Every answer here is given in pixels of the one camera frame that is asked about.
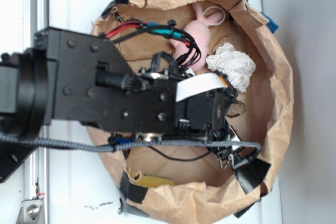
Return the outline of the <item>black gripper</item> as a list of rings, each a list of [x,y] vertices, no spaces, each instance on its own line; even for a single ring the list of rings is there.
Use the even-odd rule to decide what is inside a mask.
[[[232,130],[226,121],[230,106],[237,101],[237,90],[220,72],[192,76],[177,84],[176,127],[191,138],[227,141]]]

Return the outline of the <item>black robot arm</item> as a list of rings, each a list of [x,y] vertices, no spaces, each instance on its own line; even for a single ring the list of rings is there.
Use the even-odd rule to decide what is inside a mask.
[[[1,61],[1,132],[21,140],[34,139],[52,120],[207,140],[227,129],[236,97],[220,72],[191,76],[163,51],[134,72],[110,40],[55,28]]]

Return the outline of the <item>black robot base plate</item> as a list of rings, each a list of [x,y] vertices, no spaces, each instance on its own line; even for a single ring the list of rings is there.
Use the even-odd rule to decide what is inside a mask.
[[[37,147],[1,142],[0,176],[6,182]]]

